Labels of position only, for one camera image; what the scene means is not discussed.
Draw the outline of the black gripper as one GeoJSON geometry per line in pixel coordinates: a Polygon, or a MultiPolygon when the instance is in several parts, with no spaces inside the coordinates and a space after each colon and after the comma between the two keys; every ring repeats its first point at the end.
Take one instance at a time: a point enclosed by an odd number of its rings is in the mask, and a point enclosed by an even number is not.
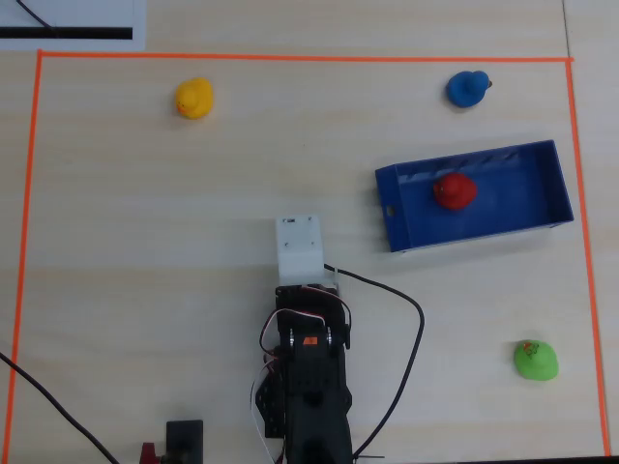
{"type": "Polygon", "coordinates": [[[342,310],[342,302],[334,288],[322,285],[287,285],[276,289],[275,308],[342,310]]]}

